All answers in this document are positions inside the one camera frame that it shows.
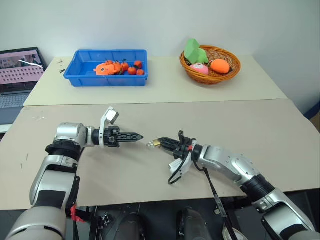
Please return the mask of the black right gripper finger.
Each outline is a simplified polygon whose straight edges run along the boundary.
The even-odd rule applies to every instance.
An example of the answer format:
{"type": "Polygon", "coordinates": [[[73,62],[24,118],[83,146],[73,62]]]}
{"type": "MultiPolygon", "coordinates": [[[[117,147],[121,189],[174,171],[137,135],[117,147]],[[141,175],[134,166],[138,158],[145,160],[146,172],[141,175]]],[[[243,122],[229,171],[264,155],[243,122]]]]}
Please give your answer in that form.
{"type": "Polygon", "coordinates": [[[163,150],[170,152],[170,153],[174,153],[174,152],[179,152],[180,151],[180,145],[179,144],[167,144],[167,143],[163,143],[161,145],[161,147],[163,148],[163,150]]]}
{"type": "Polygon", "coordinates": [[[160,137],[159,142],[162,146],[179,146],[180,142],[178,140],[169,137],[160,137]]]}

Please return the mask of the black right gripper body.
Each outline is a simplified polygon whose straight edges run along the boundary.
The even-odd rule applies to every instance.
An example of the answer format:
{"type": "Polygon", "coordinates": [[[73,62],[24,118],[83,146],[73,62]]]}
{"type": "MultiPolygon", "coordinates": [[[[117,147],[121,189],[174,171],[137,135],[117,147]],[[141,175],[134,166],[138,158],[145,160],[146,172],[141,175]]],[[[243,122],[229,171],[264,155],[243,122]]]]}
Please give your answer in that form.
{"type": "Polygon", "coordinates": [[[184,131],[180,130],[178,132],[178,140],[173,141],[173,158],[175,160],[181,159],[183,160],[188,154],[189,151],[193,150],[194,145],[196,144],[196,138],[189,138],[184,136],[184,131]]]}

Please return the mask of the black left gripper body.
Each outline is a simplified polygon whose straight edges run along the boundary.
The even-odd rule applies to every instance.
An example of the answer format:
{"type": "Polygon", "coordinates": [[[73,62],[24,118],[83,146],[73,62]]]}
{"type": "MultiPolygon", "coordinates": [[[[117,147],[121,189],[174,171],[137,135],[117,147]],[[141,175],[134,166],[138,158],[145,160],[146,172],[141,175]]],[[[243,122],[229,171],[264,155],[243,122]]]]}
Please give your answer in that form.
{"type": "Polygon", "coordinates": [[[118,126],[110,126],[104,129],[103,132],[103,145],[109,148],[119,148],[118,134],[120,128],[118,126]]]}

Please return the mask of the blue plastic bin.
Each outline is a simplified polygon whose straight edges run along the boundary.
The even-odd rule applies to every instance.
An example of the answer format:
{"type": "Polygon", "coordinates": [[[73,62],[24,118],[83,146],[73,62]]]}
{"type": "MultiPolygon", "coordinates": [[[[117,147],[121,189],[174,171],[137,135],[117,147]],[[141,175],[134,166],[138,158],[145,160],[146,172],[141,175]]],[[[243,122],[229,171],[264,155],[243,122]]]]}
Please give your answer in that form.
{"type": "Polygon", "coordinates": [[[79,49],[64,72],[74,87],[140,87],[145,86],[148,79],[148,58],[144,49],[79,49]],[[98,74],[97,66],[107,60],[124,61],[133,66],[136,61],[141,61],[143,75],[123,74],[98,74]]]}

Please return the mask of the orange plush fish toy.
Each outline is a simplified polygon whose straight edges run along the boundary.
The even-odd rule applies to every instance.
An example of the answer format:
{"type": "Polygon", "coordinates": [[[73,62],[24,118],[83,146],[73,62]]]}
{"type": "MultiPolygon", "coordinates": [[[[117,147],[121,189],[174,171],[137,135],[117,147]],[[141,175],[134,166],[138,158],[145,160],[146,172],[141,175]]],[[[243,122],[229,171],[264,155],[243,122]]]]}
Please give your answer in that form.
{"type": "Polygon", "coordinates": [[[116,70],[113,64],[105,65],[101,63],[93,69],[97,76],[107,76],[107,75],[116,75],[116,70]]]}

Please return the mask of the orange wicker basket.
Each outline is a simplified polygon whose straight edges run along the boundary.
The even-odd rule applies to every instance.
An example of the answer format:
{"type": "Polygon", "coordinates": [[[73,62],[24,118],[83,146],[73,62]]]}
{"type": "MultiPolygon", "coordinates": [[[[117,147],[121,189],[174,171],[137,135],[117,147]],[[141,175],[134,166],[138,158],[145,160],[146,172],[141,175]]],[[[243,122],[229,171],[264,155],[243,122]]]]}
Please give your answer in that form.
{"type": "Polygon", "coordinates": [[[213,71],[209,66],[208,75],[202,74],[190,67],[190,62],[185,58],[184,52],[182,52],[179,56],[180,64],[193,81],[204,85],[215,85],[233,79],[240,72],[241,62],[233,53],[211,45],[200,45],[200,48],[206,52],[209,61],[223,59],[229,64],[230,70],[228,73],[222,74],[213,71]]]}

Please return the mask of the pink plush toy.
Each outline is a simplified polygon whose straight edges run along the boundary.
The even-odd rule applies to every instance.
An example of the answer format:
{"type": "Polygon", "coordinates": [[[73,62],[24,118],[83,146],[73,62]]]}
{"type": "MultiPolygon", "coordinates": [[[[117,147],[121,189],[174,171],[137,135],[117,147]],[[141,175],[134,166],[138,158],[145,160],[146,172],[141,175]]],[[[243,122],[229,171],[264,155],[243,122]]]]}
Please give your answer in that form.
{"type": "Polygon", "coordinates": [[[190,65],[189,67],[200,74],[203,74],[206,76],[209,74],[209,68],[202,63],[195,63],[190,65]]]}

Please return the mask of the dark rounded shape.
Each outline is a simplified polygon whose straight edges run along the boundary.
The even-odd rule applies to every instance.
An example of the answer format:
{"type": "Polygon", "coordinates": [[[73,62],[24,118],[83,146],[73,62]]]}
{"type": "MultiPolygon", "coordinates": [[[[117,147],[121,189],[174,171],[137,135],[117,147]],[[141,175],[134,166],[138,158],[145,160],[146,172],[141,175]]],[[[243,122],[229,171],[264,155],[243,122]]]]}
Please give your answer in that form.
{"type": "Polygon", "coordinates": [[[146,240],[140,216],[136,213],[125,216],[118,225],[112,240],[146,240]]]}
{"type": "Polygon", "coordinates": [[[213,240],[201,214],[186,207],[176,214],[176,240],[213,240]]]}

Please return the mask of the red tape piece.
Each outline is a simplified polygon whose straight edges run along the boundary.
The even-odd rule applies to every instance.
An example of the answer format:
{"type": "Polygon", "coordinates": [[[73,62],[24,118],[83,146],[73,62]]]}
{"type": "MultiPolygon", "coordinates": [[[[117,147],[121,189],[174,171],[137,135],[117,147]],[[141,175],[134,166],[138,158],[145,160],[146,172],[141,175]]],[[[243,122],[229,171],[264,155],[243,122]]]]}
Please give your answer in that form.
{"type": "Polygon", "coordinates": [[[71,216],[71,219],[74,221],[74,222],[80,222],[80,223],[84,223],[85,221],[77,215],[77,205],[74,204],[71,208],[70,208],[70,216],[71,216]]]}

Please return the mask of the orange plush fruit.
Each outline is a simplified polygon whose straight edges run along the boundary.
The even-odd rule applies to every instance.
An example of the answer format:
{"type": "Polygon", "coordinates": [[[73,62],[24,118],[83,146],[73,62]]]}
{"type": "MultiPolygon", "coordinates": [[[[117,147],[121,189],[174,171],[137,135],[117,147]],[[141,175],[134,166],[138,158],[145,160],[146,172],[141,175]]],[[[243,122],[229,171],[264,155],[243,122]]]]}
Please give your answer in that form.
{"type": "Polygon", "coordinates": [[[224,59],[213,60],[210,64],[210,68],[219,74],[227,74],[230,71],[230,65],[224,59]]]}

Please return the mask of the green plush vegetable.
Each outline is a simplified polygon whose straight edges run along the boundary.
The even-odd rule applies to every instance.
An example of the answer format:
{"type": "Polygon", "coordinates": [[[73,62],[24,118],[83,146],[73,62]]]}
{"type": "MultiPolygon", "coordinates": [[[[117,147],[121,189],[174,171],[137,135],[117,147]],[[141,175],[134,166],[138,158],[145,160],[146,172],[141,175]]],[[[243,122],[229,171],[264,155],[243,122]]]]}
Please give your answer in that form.
{"type": "Polygon", "coordinates": [[[207,64],[209,62],[207,53],[204,49],[200,48],[200,44],[196,39],[190,38],[187,40],[184,48],[184,57],[191,64],[207,64]]]}

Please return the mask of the white round object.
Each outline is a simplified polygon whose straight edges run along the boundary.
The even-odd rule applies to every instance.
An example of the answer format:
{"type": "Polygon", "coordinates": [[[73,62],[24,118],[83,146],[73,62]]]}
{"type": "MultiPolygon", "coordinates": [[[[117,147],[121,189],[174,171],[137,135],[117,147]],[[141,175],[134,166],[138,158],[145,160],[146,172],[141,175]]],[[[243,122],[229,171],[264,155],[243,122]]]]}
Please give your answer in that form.
{"type": "MultiPolygon", "coordinates": [[[[240,231],[238,231],[237,229],[235,228],[232,228],[234,233],[235,233],[235,236],[237,238],[237,240],[248,240],[240,231]]],[[[222,230],[222,237],[224,240],[232,240],[232,237],[227,229],[226,226],[223,227],[223,230],[222,230]]]]}

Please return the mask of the open grey laptop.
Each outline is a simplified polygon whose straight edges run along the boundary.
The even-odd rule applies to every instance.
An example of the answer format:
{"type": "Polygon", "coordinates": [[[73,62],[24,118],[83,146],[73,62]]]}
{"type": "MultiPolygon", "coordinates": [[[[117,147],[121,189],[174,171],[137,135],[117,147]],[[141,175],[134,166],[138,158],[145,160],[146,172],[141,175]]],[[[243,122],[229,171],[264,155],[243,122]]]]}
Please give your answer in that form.
{"type": "Polygon", "coordinates": [[[0,125],[11,125],[47,66],[37,47],[0,50],[0,125]]]}

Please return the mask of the blue board edge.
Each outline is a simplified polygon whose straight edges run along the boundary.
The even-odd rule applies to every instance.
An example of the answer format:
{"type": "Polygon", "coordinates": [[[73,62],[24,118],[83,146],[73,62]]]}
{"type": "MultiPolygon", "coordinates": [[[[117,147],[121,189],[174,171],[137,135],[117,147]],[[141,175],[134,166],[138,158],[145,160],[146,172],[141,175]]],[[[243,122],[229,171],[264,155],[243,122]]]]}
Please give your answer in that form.
{"type": "Polygon", "coordinates": [[[320,100],[311,109],[309,109],[306,113],[304,113],[303,116],[308,120],[311,120],[313,117],[315,117],[318,114],[319,111],[320,111],[320,100]]]}

